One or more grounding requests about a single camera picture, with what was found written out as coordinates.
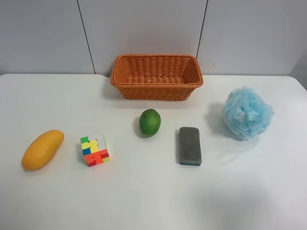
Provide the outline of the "green lemon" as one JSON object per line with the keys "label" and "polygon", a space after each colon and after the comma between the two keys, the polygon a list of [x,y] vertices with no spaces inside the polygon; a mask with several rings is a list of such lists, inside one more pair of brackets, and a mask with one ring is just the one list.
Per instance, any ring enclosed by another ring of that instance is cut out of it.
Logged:
{"label": "green lemon", "polygon": [[160,114],[154,109],[145,110],[139,118],[140,132],[146,138],[154,136],[158,132],[160,125]]}

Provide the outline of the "orange woven basket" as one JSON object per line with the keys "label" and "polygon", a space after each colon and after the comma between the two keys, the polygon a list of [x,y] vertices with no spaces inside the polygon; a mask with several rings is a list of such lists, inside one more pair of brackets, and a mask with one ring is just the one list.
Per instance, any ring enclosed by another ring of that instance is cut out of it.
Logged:
{"label": "orange woven basket", "polygon": [[116,58],[110,81],[126,99],[184,101],[203,76],[191,55],[126,54]]}

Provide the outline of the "grey blue board eraser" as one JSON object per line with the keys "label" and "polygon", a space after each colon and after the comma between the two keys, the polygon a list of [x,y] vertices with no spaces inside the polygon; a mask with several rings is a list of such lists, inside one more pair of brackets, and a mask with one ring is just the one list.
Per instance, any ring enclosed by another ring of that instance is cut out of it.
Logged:
{"label": "grey blue board eraser", "polygon": [[195,127],[179,129],[179,163],[187,166],[200,166],[202,163],[200,132]]}

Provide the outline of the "multicolour puzzle cube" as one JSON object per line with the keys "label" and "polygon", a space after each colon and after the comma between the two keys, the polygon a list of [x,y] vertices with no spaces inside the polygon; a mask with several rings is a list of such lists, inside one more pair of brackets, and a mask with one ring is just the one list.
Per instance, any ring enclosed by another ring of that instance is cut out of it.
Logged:
{"label": "multicolour puzzle cube", "polygon": [[83,158],[88,167],[111,160],[103,133],[80,138]]}

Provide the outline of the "blue mesh bath sponge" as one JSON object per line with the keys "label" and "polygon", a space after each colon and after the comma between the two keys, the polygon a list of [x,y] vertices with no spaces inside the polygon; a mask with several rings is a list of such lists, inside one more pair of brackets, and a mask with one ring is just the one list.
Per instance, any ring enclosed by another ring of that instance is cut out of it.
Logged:
{"label": "blue mesh bath sponge", "polygon": [[245,86],[231,91],[223,107],[225,124],[241,140],[265,132],[273,116],[273,107]]}

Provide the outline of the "yellow mango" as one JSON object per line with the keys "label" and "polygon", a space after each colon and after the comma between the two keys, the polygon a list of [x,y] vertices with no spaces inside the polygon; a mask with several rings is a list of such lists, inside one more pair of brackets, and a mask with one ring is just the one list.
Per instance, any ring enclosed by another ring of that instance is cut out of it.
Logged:
{"label": "yellow mango", "polygon": [[49,130],[38,136],[27,148],[21,164],[26,171],[36,171],[46,166],[54,158],[64,140],[64,133]]}

